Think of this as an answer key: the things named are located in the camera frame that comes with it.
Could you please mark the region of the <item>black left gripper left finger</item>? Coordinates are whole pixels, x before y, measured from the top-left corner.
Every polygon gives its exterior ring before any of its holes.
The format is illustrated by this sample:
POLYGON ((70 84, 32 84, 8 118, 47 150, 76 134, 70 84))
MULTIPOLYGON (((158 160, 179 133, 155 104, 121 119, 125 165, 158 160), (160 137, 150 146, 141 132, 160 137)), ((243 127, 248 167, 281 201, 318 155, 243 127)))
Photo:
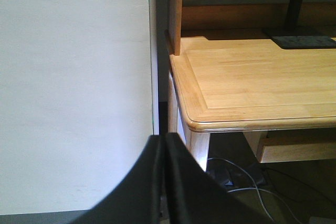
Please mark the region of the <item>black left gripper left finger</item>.
POLYGON ((164 150, 161 137, 151 135, 117 187, 72 223, 159 223, 164 150))

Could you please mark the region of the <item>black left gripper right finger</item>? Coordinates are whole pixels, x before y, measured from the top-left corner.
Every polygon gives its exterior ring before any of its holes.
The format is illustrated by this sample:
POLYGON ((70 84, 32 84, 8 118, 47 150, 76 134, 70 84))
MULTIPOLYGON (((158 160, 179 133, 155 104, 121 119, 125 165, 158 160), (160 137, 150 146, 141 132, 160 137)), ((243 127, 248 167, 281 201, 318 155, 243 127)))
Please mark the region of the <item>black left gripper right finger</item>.
POLYGON ((265 223, 202 170, 177 133, 165 136, 165 186, 171 223, 265 223))

